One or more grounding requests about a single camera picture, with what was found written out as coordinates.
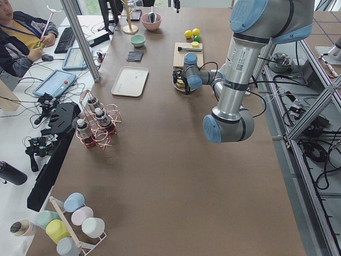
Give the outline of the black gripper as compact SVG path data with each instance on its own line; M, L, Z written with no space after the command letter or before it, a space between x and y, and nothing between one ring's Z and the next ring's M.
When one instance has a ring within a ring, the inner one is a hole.
M174 0L174 7L180 8L180 0Z
M190 94L190 87L189 87L189 84L188 84L188 81L187 81L187 78L182 76L182 80L185 84L185 95L189 95Z

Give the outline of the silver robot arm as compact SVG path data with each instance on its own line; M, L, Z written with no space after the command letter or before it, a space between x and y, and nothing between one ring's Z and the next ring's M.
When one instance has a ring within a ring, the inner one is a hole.
M191 89L211 85L218 104L203 119L212 143L248 139L254 119L242 106L261 49L307 38L312 31L314 1L238 1L230 16L233 32L226 62L217 71L202 71L197 55L184 57L182 79Z

